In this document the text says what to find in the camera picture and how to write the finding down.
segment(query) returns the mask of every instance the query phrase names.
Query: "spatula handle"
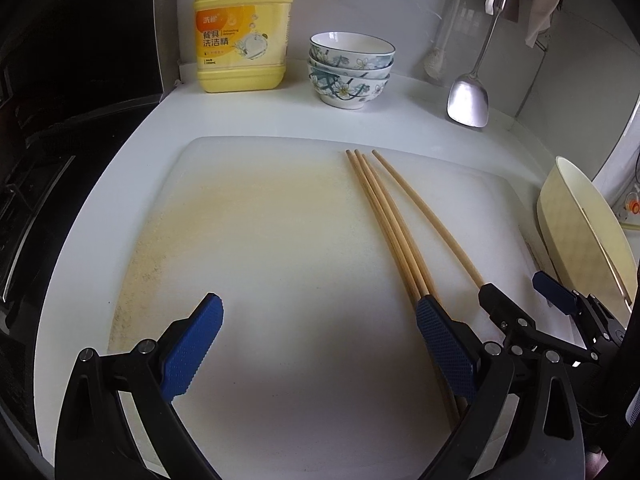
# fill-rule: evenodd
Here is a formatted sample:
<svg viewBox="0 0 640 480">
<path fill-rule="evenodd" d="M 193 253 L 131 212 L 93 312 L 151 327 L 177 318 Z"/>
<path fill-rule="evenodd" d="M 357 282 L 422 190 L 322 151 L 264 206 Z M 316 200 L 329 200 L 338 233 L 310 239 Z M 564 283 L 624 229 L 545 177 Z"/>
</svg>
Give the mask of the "spatula handle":
<svg viewBox="0 0 640 480">
<path fill-rule="evenodd" d="M 478 55 L 478 60 L 476 60 L 476 65 L 471 71 L 471 74 L 470 74 L 471 77 L 478 76 L 478 70 L 480 69 L 482 60 L 484 59 L 486 48 L 489 46 L 491 37 L 494 34 L 495 24 L 498 22 L 498 18 L 500 17 L 500 14 L 504 10 L 504 6 L 506 2 L 507 0 L 494 0 L 494 18 L 492 19 L 491 27 L 489 27 L 489 32 L 487 33 L 486 38 L 484 38 L 484 43 L 482 44 L 482 48 L 480 49 L 480 54 Z"/>
</svg>

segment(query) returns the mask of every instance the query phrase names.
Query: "white wall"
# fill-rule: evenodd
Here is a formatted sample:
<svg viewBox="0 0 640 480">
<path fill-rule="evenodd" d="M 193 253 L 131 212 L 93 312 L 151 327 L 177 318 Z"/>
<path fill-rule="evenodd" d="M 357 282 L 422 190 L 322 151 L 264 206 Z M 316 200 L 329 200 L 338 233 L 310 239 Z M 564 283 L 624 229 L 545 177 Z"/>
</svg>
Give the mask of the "white wall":
<svg viewBox="0 0 640 480">
<path fill-rule="evenodd" d="M 593 178 L 625 131 L 639 92 L 640 45 L 612 1 L 564 0 L 517 120 L 549 152 Z M 609 170 L 609 185 L 612 179 Z"/>
<path fill-rule="evenodd" d="M 308 38 L 326 30 L 353 30 L 389 40 L 396 46 L 394 72 L 424 78 L 422 58 L 436 38 L 447 0 L 294 0 L 289 57 L 304 59 Z M 178 0 L 182 62 L 195 61 L 193 0 Z M 468 72 L 478 54 L 491 17 L 484 0 L 462 0 L 447 49 L 444 87 Z M 522 0 L 519 23 L 498 22 L 480 71 L 491 106 L 513 117 L 526 97 L 542 61 L 542 51 L 524 44 L 530 0 Z"/>
<path fill-rule="evenodd" d="M 613 152 L 609 155 L 596 178 L 593 179 L 593 185 L 598 188 L 605 200 L 611 205 L 628 186 L 636 170 L 636 159 L 640 146 L 639 109 L 640 101 L 636 103 L 633 117 L 626 126 Z"/>
</svg>

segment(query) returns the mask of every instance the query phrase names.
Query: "kitchen backsplash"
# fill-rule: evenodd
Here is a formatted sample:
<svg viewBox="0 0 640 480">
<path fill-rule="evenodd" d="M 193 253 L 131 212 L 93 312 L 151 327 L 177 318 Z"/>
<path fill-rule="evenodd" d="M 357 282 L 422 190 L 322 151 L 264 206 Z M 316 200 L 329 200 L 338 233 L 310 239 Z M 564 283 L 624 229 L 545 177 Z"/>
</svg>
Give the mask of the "kitchen backsplash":
<svg viewBox="0 0 640 480">
<path fill-rule="evenodd" d="M 594 178 L 631 118 L 639 92 L 640 45 L 612 1 L 564 0 L 517 121 L 550 155 L 568 158 Z"/>
<path fill-rule="evenodd" d="M 352 30 L 389 40 L 396 46 L 394 72 L 424 79 L 422 59 L 433 44 L 450 0 L 294 0 L 289 57 L 304 59 L 308 38 L 327 30 Z M 482 64 L 480 77 L 491 106 L 513 117 L 542 62 L 543 51 L 524 43 L 531 0 L 522 0 L 519 23 L 500 20 Z M 468 72 L 484 40 L 491 17 L 484 0 L 462 0 L 447 46 L 444 87 Z M 180 54 L 194 62 L 193 0 L 178 0 Z"/>
<path fill-rule="evenodd" d="M 294 0 L 288 56 L 305 59 L 316 32 L 352 30 L 389 40 L 397 49 L 393 72 L 423 80 L 422 60 L 450 1 Z M 529 48 L 531 3 L 520 0 L 518 23 L 498 21 L 480 79 L 490 106 L 516 118 L 520 139 L 543 166 L 562 155 L 593 178 L 638 100 L 640 46 L 611 0 L 564 0 L 551 29 Z M 490 20 L 484 0 L 461 1 L 447 45 L 444 95 L 473 66 Z M 193 0 L 178 0 L 178 27 L 182 62 L 194 62 Z"/>
</svg>

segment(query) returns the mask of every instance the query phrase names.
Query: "dish soap bottle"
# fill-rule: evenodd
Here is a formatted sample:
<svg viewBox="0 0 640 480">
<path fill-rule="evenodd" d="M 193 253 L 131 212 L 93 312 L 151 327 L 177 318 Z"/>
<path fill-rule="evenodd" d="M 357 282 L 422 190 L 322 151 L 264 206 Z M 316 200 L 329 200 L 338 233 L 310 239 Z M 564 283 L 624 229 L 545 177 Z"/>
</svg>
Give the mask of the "dish soap bottle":
<svg viewBox="0 0 640 480">
<path fill-rule="evenodd" d="M 286 70 L 293 0 L 195 0 L 198 79 L 207 92 L 267 90 Z"/>
</svg>

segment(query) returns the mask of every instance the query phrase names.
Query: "blue floral pattern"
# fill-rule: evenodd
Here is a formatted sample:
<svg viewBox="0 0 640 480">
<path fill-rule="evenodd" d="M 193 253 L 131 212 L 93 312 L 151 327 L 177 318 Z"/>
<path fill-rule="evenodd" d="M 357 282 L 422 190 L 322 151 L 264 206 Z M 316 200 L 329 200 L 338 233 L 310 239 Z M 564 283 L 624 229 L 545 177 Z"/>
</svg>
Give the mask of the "blue floral pattern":
<svg viewBox="0 0 640 480">
<path fill-rule="evenodd" d="M 326 63 L 322 63 L 317 59 L 315 59 L 311 51 L 309 51 L 308 62 L 309 64 L 315 66 L 318 70 L 324 70 L 327 66 L 329 66 Z M 388 76 L 388 72 L 383 71 L 383 73 L 377 74 L 376 72 L 378 72 L 378 70 L 375 70 L 373 68 L 367 68 L 367 69 L 356 70 L 356 71 L 354 71 L 352 68 L 343 68 L 343 67 L 339 68 L 337 66 L 332 66 L 331 68 L 335 70 L 335 73 L 343 76 L 353 77 L 353 72 L 357 72 L 358 73 L 357 77 L 364 78 L 364 79 L 386 79 L 386 76 Z"/>
<path fill-rule="evenodd" d="M 386 80 L 376 81 L 372 89 L 371 85 L 358 82 L 354 78 L 331 74 L 311 65 L 309 65 L 309 79 L 316 92 L 340 101 L 369 101 L 379 95 L 386 86 Z"/>
<path fill-rule="evenodd" d="M 316 44 L 311 44 L 311 50 L 309 54 L 311 57 L 320 63 L 334 67 L 351 68 L 353 70 L 375 70 L 378 68 L 386 68 L 393 61 L 393 54 L 388 56 L 371 56 L 371 57 L 357 57 L 353 59 L 342 55 L 331 56 L 328 48 L 320 47 Z"/>
</svg>

